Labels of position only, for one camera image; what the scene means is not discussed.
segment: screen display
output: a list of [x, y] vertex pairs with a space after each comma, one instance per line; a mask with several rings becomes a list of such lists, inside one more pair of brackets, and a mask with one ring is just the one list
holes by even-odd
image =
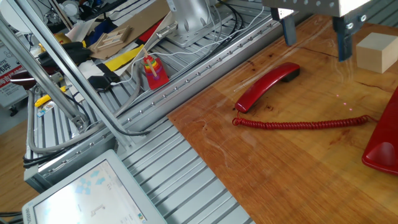
[[147, 220], [104, 160], [34, 207], [38, 224], [140, 224]]

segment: wooden board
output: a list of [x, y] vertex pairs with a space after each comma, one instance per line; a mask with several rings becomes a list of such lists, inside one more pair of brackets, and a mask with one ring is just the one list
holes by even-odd
[[[371, 32], [398, 29], [366, 24]], [[272, 68], [293, 62], [302, 72], [277, 83], [242, 117], [256, 121], [322, 121], [368, 114], [380, 118], [398, 85], [398, 63], [384, 74], [338, 62], [331, 18], [314, 16], [169, 114], [170, 120], [258, 223], [398, 223], [398, 177], [361, 162], [375, 123], [319, 131], [235, 127], [234, 104]]]
[[21, 211], [22, 206], [39, 195], [24, 182], [26, 127], [24, 121], [0, 135], [0, 212]]

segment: wire bundle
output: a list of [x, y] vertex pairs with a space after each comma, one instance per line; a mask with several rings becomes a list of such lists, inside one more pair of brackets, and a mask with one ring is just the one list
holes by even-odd
[[[1, 218], [16, 217], [19, 215], [22, 215], [22, 212], [0, 212]], [[8, 224], [17, 224], [17, 223], [23, 223], [23, 218], [22, 217], [17, 218], [8, 222]]]

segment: red cord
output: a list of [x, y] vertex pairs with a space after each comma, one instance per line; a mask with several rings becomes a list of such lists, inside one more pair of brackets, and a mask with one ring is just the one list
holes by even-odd
[[298, 129], [325, 129], [325, 128], [342, 128], [348, 126], [358, 126], [367, 123], [369, 119], [379, 122], [369, 115], [363, 115], [358, 118], [341, 119], [334, 121], [319, 121], [319, 122], [260, 122], [250, 121], [239, 117], [239, 112], [236, 118], [232, 120], [232, 124], [235, 126], [243, 125], [251, 128], [260, 128], [266, 130], [282, 129], [282, 130], [298, 130]]

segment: red telephone handset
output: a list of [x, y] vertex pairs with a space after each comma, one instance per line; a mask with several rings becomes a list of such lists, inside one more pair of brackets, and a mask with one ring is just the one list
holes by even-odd
[[362, 156], [363, 164], [398, 175], [398, 88], [377, 124]]
[[300, 66], [295, 63], [284, 63], [261, 77], [235, 103], [235, 108], [246, 113], [250, 107], [279, 80], [290, 82], [300, 74]]
[[253, 86], [251, 86], [236, 102], [235, 108], [238, 115], [232, 120], [235, 126], [243, 125], [252, 128], [260, 128], [266, 130], [274, 129], [324, 129], [324, 128], [342, 128], [348, 126], [357, 126], [364, 124], [369, 119], [376, 121], [369, 115], [360, 116], [358, 118], [341, 119], [334, 121], [318, 121], [318, 122], [284, 122], [284, 123], [268, 123], [261, 121], [250, 121], [239, 117], [239, 112], [246, 113], [250, 107], [275, 83], [279, 80], [289, 82], [300, 73], [300, 66], [294, 63], [284, 63], [283, 65], [273, 69], [269, 73], [261, 77]]

